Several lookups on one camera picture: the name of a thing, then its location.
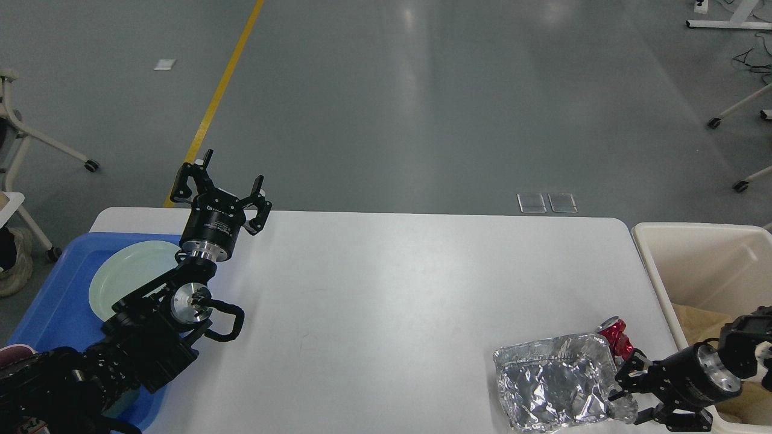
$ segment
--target robotic arm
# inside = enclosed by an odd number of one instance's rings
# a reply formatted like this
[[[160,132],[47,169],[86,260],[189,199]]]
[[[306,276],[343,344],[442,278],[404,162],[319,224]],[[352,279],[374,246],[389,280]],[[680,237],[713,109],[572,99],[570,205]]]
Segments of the robotic arm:
[[[14,432],[35,417],[55,434],[138,434],[136,427],[103,414],[140,385],[155,393],[176,378],[198,357],[192,345],[201,336],[219,342],[239,336],[244,311],[213,299],[207,283],[216,263],[233,254],[240,228],[250,235],[260,232],[272,204],[260,190],[262,175],[243,199],[216,188],[206,172],[211,158],[210,149],[203,161],[183,164],[174,183],[171,200],[191,204],[177,267],[117,301],[115,314],[102,325],[105,338],[85,351],[55,348],[0,367],[0,432]],[[191,178],[197,190],[192,200]],[[247,221],[244,209],[251,205],[257,216]],[[213,310],[234,317],[229,333],[210,329]]]
[[[718,341],[718,348],[709,342]],[[661,360],[650,361],[634,349],[616,374],[622,387],[610,397],[628,393],[653,393],[661,403],[638,414],[635,424],[654,420],[673,432],[708,432],[713,417],[706,407],[735,398],[742,380],[757,373],[757,347],[772,343],[772,307],[759,307],[721,329],[719,339],[699,342]],[[764,367],[772,368],[765,354]],[[772,371],[761,385],[772,391]]]

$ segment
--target white plate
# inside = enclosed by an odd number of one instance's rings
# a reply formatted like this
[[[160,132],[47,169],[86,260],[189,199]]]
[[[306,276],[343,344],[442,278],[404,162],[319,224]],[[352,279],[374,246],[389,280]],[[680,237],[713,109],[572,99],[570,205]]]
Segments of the white plate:
[[[143,241],[112,255],[91,280],[91,310],[102,321],[110,319],[116,301],[177,266],[174,254],[179,249],[166,241]]]

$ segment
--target silver joint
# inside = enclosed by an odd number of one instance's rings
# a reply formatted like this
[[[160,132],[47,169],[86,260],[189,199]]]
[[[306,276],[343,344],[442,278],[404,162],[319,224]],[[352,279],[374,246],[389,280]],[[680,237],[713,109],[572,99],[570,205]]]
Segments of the silver joint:
[[[218,263],[228,259],[228,253],[225,250],[209,241],[192,239],[182,244],[182,249],[191,258],[203,258]]]
[[[697,348],[697,360],[700,366],[702,366],[705,375],[710,378],[710,381],[716,387],[726,392],[737,392],[740,390],[742,380],[724,367],[715,348],[708,344],[700,345]]]
[[[212,314],[212,308],[200,306],[196,301],[211,296],[206,286],[198,282],[186,283],[179,287],[171,298],[171,316],[182,324],[206,321]]]

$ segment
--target chair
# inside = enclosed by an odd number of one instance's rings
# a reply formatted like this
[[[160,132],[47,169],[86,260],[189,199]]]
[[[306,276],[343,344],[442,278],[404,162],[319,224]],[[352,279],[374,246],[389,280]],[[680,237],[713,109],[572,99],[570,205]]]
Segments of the chair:
[[[49,137],[48,135],[29,127],[21,121],[21,114],[14,110],[12,104],[11,83],[19,78],[19,74],[11,69],[0,68],[0,161],[9,161],[6,169],[0,169],[0,173],[5,172],[5,177],[0,182],[0,190],[6,192],[13,192],[13,181],[19,174],[19,169],[22,166],[22,162],[29,152],[32,146],[32,139],[38,139],[44,144],[47,144],[69,156],[76,158],[78,161],[83,162],[85,167],[90,172],[95,172],[99,168],[99,163],[89,159],[86,155],[75,151],[71,147],[68,147],[61,142]],[[11,147],[16,139],[22,139],[18,150],[9,157]],[[40,226],[35,223],[32,216],[27,212],[24,206],[19,206],[17,210],[19,217],[22,218],[24,223],[29,226],[32,233],[46,249],[46,255],[48,258],[55,262],[62,255],[62,250],[59,247],[55,247],[51,240],[46,236]]]

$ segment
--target concrete floor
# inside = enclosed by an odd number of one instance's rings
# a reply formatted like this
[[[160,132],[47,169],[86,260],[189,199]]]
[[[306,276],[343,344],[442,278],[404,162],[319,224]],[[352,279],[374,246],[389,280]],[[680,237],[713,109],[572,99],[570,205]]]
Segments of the concrete floor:
[[[253,4],[3,5],[18,108],[102,164],[28,156],[17,187],[56,245],[107,207],[163,204]],[[210,173],[241,195],[263,173],[275,209],[518,215],[518,192],[570,192],[576,215],[629,226],[763,225],[772,178],[730,186],[772,164],[772,102],[705,123],[762,86],[731,57],[769,60],[751,31],[684,26],[702,16],[688,0],[267,0],[204,142]],[[0,300],[0,341],[50,271],[36,254]]]

